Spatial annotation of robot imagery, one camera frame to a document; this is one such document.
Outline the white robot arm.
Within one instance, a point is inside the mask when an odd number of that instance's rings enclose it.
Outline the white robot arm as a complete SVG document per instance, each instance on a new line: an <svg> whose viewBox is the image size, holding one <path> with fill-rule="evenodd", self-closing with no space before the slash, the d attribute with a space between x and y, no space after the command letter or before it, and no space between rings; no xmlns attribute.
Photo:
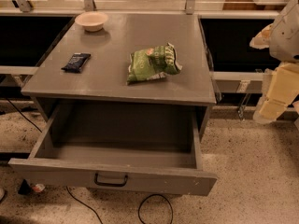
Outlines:
<svg viewBox="0 0 299 224"><path fill-rule="evenodd" d="M268 124L276 121L299 94L299 0L290 0L249 45L269 48L270 56L280 61L274 71L264 72L263 95L253 115L256 122Z"/></svg>

